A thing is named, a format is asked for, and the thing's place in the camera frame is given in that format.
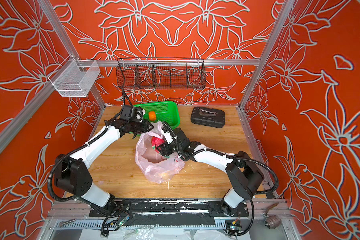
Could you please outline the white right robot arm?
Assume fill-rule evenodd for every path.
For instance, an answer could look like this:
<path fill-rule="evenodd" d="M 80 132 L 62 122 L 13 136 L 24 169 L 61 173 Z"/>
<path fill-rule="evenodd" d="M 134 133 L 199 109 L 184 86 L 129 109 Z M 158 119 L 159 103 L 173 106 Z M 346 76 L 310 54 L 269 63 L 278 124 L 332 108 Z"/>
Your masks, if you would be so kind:
<path fill-rule="evenodd" d="M 235 213 L 243 201 L 251 200 L 264 180 L 260 166 L 243 151 L 227 154 L 210 149 L 200 142 L 190 141 L 180 128 L 164 127 L 161 133 L 165 140 L 157 147 L 161 155 L 176 153 L 182 161 L 207 164 L 227 174 L 232 187 L 221 201 L 221 209 L 227 215 Z"/>

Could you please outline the orange fruit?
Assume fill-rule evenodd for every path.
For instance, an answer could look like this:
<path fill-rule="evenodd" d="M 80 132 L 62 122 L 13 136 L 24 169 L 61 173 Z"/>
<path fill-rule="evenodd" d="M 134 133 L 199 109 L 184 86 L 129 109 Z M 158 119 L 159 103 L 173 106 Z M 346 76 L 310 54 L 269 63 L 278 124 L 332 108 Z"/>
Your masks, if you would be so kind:
<path fill-rule="evenodd" d="M 149 112 L 149 121 L 154 122 L 157 120 L 157 115 L 154 111 Z"/>

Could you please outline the pink plastic bag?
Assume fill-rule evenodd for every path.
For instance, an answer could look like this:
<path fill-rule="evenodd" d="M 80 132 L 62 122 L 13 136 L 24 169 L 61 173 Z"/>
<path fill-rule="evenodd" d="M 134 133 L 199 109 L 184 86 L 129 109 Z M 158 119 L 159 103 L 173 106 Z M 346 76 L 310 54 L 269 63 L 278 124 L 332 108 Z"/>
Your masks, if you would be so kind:
<path fill-rule="evenodd" d="M 136 145 L 135 161 L 147 180 L 161 184 L 178 174 L 184 168 L 185 162 L 180 160 L 177 153 L 162 156 L 152 149 L 152 137 L 164 139 L 161 132 L 162 122 L 153 123 L 153 126 L 153 130 L 140 135 Z"/>

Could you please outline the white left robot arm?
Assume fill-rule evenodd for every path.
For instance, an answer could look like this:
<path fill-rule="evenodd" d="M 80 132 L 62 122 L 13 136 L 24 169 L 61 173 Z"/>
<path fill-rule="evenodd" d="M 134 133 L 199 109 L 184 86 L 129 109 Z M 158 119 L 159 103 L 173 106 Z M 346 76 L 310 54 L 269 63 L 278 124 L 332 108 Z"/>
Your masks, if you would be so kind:
<path fill-rule="evenodd" d="M 89 168 L 96 158 L 112 143 L 125 134 L 137 135 L 151 131 L 154 126 L 148 120 L 124 121 L 113 118 L 105 121 L 105 126 L 83 146 L 66 155 L 60 155 L 48 178 L 48 190 L 56 201 L 65 202 L 54 193 L 54 187 L 80 198 L 93 207 L 110 211 L 116 207 L 115 197 L 99 188 L 94 182 Z"/>

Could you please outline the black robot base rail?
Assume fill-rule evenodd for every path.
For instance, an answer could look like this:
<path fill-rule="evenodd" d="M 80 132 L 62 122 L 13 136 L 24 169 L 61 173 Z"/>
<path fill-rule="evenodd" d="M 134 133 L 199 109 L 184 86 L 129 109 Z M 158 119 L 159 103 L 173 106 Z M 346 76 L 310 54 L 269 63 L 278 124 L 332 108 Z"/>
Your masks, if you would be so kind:
<path fill-rule="evenodd" d="M 129 217 L 122 227 L 179 227 L 225 229 L 234 220 L 247 224 L 251 214 L 240 203 L 236 212 L 225 214 L 221 199 L 117 199 L 123 212 L 116 220 Z"/>

